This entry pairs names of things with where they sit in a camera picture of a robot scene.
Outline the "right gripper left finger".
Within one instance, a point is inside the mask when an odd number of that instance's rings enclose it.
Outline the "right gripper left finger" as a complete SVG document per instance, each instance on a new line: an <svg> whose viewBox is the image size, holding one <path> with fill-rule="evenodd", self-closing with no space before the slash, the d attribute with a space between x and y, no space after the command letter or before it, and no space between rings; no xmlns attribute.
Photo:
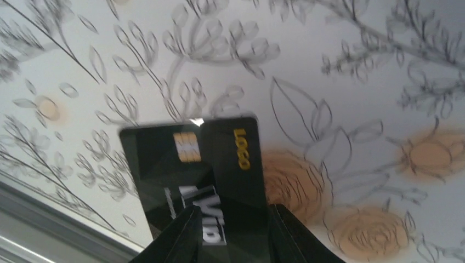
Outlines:
<svg viewBox="0 0 465 263"><path fill-rule="evenodd" d="M130 263L198 262L202 244L202 214L198 206L186 207Z"/></svg>

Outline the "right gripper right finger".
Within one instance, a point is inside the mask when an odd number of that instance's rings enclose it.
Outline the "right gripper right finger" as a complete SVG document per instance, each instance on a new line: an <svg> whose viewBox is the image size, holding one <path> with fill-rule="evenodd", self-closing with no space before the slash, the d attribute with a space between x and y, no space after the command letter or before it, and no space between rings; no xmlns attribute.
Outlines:
<svg viewBox="0 0 465 263"><path fill-rule="evenodd" d="M269 205L268 219L272 262L344 263L283 204Z"/></svg>

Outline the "black VIP card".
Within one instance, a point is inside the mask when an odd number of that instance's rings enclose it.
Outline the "black VIP card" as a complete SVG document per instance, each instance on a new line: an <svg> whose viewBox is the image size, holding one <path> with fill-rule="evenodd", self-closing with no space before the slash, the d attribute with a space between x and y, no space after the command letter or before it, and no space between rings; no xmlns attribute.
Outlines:
<svg viewBox="0 0 465 263"><path fill-rule="evenodd" d="M200 262L270 262L258 122L253 116L122 128L120 141L148 224L202 213Z"/></svg>

